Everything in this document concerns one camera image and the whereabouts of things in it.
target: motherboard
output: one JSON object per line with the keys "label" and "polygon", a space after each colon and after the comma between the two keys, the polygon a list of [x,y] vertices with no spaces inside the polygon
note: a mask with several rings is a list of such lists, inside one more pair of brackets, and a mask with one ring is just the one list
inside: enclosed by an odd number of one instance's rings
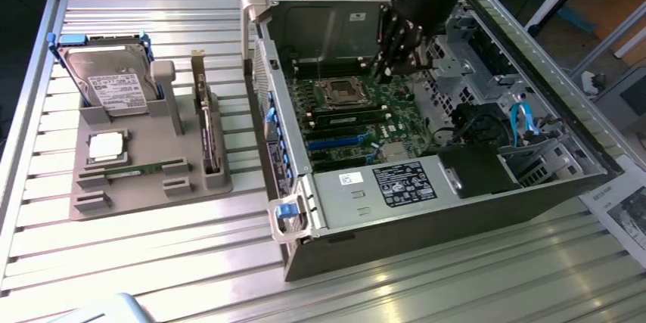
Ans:
{"label": "motherboard", "polygon": [[315,172],[406,160],[427,148],[406,76],[386,85],[369,75],[291,78],[289,90]]}

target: slotted metal surface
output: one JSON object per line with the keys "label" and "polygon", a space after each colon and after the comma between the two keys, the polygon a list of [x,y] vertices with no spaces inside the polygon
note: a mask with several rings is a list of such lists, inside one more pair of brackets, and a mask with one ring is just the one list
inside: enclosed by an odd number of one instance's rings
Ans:
{"label": "slotted metal surface", "polygon": [[36,98],[0,237],[0,321],[47,321],[118,292],[156,321],[646,321],[644,269],[576,200],[525,224],[285,283],[238,16],[238,0],[68,0],[63,33],[144,29],[155,56],[175,61],[178,93],[188,93],[190,51],[206,50],[235,193],[68,221],[79,98],[46,61],[47,97]]}

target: blue clip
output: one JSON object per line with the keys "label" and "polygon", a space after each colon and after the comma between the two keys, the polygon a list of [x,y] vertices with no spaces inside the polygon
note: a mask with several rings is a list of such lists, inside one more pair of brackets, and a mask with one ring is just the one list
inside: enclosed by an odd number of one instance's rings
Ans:
{"label": "blue clip", "polygon": [[271,118],[273,117],[275,117],[275,108],[274,107],[270,107],[270,110],[269,110],[267,115],[265,117],[266,123],[270,123],[271,122]]}
{"label": "blue clip", "polygon": [[279,208],[275,209],[275,216],[279,219],[289,219],[299,215],[299,207],[295,203],[281,204]]}
{"label": "blue clip", "polygon": [[155,56],[152,55],[152,41],[151,37],[143,30],[139,31],[139,39],[143,42],[143,47],[146,48],[146,55],[148,57],[150,62],[155,60]]}
{"label": "blue clip", "polygon": [[64,34],[60,36],[59,45],[86,45],[87,42],[86,34]]}
{"label": "blue clip", "polygon": [[523,108],[525,113],[525,130],[531,131],[535,135],[541,134],[541,130],[534,125],[533,109],[526,102],[518,102],[511,106],[510,122],[511,132],[514,133],[514,146],[518,146],[518,133],[515,132],[515,118],[518,117],[518,110]]}

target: black plastic part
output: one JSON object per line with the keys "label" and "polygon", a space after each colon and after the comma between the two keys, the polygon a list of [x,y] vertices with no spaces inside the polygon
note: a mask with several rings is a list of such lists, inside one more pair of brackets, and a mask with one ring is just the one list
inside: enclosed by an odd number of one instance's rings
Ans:
{"label": "black plastic part", "polygon": [[[491,115],[501,123],[490,117],[481,117],[483,114]],[[465,131],[462,138],[467,144],[491,144],[498,147],[510,145],[509,135],[513,135],[511,124],[498,104],[459,104],[451,113],[451,122],[459,130],[470,122],[471,126]]]}
{"label": "black plastic part", "polygon": [[366,157],[357,157],[345,160],[331,160],[314,164],[314,172],[329,172],[330,170],[341,170],[346,168],[355,168],[366,165]]}
{"label": "black plastic part", "polygon": [[369,73],[369,68],[362,68],[359,61],[353,60],[343,64],[326,64],[326,66],[317,65],[317,63],[297,64],[299,67],[298,73],[294,76],[298,79],[330,79],[334,77],[361,76]]}
{"label": "black plastic part", "polygon": [[379,124],[386,121],[386,110],[367,110],[341,113],[334,115],[315,115],[314,116],[314,130],[337,129],[346,126],[361,126],[370,124]]}
{"label": "black plastic part", "polygon": [[393,3],[395,12],[422,26],[425,35],[431,36],[455,8],[458,0],[399,0]]}
{"label": "black plastic part", "polygon": [[363,111],[379,111],[379,110],[382,110],[382,105],[371,105],[371,106],[353,107],[353,108],[347,108],[347,109],[314,111],[313,115],[317,118],[319,116],[339,115],[339,114],[349,114],[349,113],[362,113]]}
{"label": "black plastic part", "polygon": [[134,34],[132,36],[92,36],[86,43],[86,46],[94,47],[108,45],[143,45],[143,41],[139,34]]}
{"label": "black plastic part", "polygon": [[327,138],[339,138],[342,136],[351,136],[357,134],[358,134],[357,127],[347,126],[345,128],[330,129],[330,130],[313,130],[309,133],[303,134],[303,139],[317,140],[317,139],[327,139]]}
{"label": "black plastic part", "polygon": [[481,61],[485,63],[491,75],[518,73],[507,57],[501,52],[498,45],[491,41],[491,37],[481,26],[474,31],[474,36],[469,41],[469,45],[479,56]]}
{"label": "black plastic part", "polygon": [[491,16],[489,15],[482,5],[478,3],[477,0],[466,0],[466,1],[470,3],[473,10],[481,17],[483,23],[487,25],[487,28],[495,34],[495,38],[498,39],[501,45],[510,53],[514,60],[517,60],[519,68],[525,71],[525,74],[531,79],[534,86],[541,91],[541,94],[550,101],[550,104],[553,105],[554,110],[561,115],[561,117],[566,119],[567,126],[574,131],[574,134],[580,137],[582,143],[590,149],[590,151],[597,153],[600,162],[604,168],[606,168],[609,172],[609,177],[614,178],[621,173],[624,173],[624,169],[617,163],[616,159],[606,152],[606,149],[598,142],[597,138],[584,126],[582,121],[578,119],[577,115],[574,115],[574,112],[571,111],[571,109],[567,107],[566,103],[558,96],[558,93],[554,91],[553,86],[545,80],[543,75],[537,70],[530,60],[525,57],[523,52],[518,49],[518,46],[510,40],[507,34],[505,33],[498,23],[491,19]]}
{"label": "black plastic part", "polygon": [[315,151],[310,154],[310,160],[318,162],[330,158],[330,154],[326,151]]}
{"label": "black plastic part", "polygon": [[458,196],[469,198],[485,194],[513,191],[519,188],[498,158],[498,150],[490,145],[470,145],[438,153],[442,166],[459,179]]}

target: hard drive label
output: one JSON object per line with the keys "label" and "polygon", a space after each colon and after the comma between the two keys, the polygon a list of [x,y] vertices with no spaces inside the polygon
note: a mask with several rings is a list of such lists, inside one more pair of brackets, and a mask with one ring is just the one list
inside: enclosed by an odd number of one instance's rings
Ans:
{"label": "hard drive label", "polygon": [[146,106],[146,96],[136,73],[91,76],[88,81],[107,110]]}
{"label": "hard drive label", "polygon": [[435,190],[421,162],[373,169],[383,200],[390,207],[433,200]]}

